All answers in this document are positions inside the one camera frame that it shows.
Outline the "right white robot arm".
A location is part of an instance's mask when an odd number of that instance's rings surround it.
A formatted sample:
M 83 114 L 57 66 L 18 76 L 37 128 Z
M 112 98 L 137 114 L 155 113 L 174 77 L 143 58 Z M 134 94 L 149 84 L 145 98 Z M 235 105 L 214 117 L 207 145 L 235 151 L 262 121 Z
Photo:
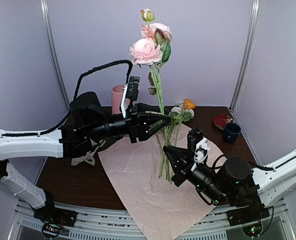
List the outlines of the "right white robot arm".
M 208 166 L 208 140 L 195 130 L 190 131 L 187 138 L 187 148 L 163 147 L 174 172 L 172 182 L 180 186 L 189 181 L 210 206 L 224 202 L 231 206 L 247 206 L 244 217 L 254 221 L 263 213 L 263 206 L 272 206 L 296 185 L 296 149 L 266 166 L 237 157 L 226 158 L 218 166 L 223 154 Z

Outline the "cream ribbon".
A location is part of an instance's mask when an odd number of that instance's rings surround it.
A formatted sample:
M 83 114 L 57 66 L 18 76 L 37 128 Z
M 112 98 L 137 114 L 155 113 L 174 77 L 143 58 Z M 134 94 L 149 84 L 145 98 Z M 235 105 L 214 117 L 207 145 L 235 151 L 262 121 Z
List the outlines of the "cream ribbon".
M 104 140 L 104 139 L 99 140 L 99 141 L 91 140 L 92 150 L 88 151 L 84 156 L 73 158 L 71 160 L 71 165 L 76 166 L 76 165 L 78 165 L 78 164 L 80 164 L 82 162 L 86 162 L 86 163 L 94 166 L 95 165 L 94 155 L 95 155 L 95 153 L 97 152 L 97 150 L 99 148 L 101 148 L 102 146 L 105 145 L 105 143 L 106 143 L 106 140 Z

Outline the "artificial flower bouquet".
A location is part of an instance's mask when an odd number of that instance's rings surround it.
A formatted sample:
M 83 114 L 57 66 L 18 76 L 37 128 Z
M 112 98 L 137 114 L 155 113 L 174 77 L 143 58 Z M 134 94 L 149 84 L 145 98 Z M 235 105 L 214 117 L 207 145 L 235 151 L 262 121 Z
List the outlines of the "artificial flower bouquet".
M 164 127 L 159 134 L 157 134 L 158 144 L 160 146 L 161 163 L 159 168 L 159 178 L 162 177 L 165 171 L 165 179 L 172 183 L 171 178 L 173 176 L 172 170 L 170 170 L 170 162 L 163 152 L 164 146 L 176 146 L 178 141 L 178 135 L 180 126 L 182 123 L 188 122 L 194 118 L 194 108 L 196 105 L 188 98 L 177 103 L 170 112 L 171 122 L 169 126 Z

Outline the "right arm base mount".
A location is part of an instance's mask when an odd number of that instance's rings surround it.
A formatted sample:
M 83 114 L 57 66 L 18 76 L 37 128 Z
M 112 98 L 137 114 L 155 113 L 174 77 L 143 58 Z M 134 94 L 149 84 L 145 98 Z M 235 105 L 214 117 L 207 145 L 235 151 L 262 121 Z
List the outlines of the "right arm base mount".
M 272 209 L 272 217 L 266 228 L 263 227 L 262 220 L 270 216 L 270 209 Z M 258 238 L 266 232 L 272 223 L 274 217 L 274 209 L 272 207 L 263 209 L 252 209 L 249 206 L 245 208 L 238 208 L 227 211 L 227 218 L 229 225 L 241 226 L 242 232 L 245 236 L 250 238 Z

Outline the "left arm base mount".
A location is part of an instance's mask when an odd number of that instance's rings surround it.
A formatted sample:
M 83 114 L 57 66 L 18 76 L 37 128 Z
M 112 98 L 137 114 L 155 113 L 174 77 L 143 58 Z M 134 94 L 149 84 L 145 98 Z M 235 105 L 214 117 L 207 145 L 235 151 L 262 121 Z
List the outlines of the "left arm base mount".
M 46 239 L 58 237 L 65 227 L 74 227 L 77 212 L 67 209 L 55 208 L 54 211 L 32 209 L 33 216 L 43 222 L 41 233 Z

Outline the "pink wrapping paper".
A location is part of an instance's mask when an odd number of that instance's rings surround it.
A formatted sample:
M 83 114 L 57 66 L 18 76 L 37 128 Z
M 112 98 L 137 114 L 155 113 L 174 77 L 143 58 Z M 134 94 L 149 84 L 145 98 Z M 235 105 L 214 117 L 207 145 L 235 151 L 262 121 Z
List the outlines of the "pink wrapping paper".
M 214 209 L 188 181 L 176 187 L 159 177 L 162 158 L 156 136 L 138 143 L 124 137 L 98 156 L 118 197 L 149 240 L 174 240 Z

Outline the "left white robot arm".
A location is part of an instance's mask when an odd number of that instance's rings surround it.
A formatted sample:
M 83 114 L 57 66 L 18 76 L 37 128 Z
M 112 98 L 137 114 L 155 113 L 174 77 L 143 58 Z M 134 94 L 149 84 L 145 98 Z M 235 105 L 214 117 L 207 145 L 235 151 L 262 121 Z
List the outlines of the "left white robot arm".
M 148 140 L 171 121 L 156 107 L 138 103 L 124 114 L 108 113 L 96 93 L 86 92 L 70 104 L 72 126 L 58 125 L 44 131 L 0 129 L 0 184 L 25 200 L 40 219 L 55 222 L 60 217 L 52 195 L 33 185 L 9 162 L 12 158 L 53 157 L 75 159 L 90 156 L 101 140 L 128 136 L 132 143 Z

